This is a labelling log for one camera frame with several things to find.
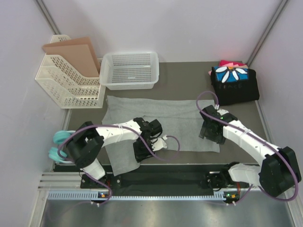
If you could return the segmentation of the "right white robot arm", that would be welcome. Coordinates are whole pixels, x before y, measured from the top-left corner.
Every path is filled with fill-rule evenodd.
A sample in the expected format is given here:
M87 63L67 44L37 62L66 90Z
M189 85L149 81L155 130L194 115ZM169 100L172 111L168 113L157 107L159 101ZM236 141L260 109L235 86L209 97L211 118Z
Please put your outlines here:
M230 140L257 162L256 166L239 162L225 165L219 173L221 185L232 187L237 182L248 183L273 198L294 188L291 199L297 196L302 177L296 154L290 147L280 148L267 142L226 110L210 105L199 111L204 120L201 138L220 145Z

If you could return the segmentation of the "grey t shirt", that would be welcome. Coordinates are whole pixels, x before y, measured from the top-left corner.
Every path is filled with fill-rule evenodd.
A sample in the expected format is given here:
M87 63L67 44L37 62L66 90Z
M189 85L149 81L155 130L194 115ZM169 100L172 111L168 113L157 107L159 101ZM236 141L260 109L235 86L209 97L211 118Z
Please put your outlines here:
M140 98L107 97L107 112L103 124L124 123L137 117L151 122L158 120L164 135L174 136L175 142L169 139L169 150L181 152L219 152L215 142L199 137L203 118L199 108L213 105L213 100L152 100Z

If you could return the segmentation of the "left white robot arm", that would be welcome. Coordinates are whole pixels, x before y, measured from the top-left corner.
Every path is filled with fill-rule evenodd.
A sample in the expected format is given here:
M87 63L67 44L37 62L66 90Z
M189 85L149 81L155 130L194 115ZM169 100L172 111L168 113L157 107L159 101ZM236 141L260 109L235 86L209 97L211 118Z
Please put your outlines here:
M148 122L141 117L98 127L92 122L85 122L70 136L66 148L76 167L91 176L91 182L100 188L107 183L106 171L97 159L102 147L133 140L135 160L141 162L155 155L156 151L167 148L167 138L159 138L158 134L162 134L160 122Z

